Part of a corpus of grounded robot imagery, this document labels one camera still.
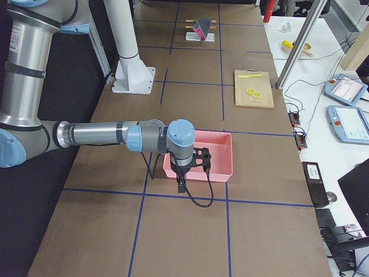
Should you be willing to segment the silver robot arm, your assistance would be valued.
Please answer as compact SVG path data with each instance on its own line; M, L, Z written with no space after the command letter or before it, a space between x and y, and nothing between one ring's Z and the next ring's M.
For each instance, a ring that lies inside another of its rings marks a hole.
M105 123L42 121L40 97L53 34L90 30L88 1L9 1L13 20L1 100L1 167L24 163L72 145L124 145L129 151L169 155L178 191L187 191L186 174L194 167L210 172L207 148L195 147L191 122L169 125L158 119Z

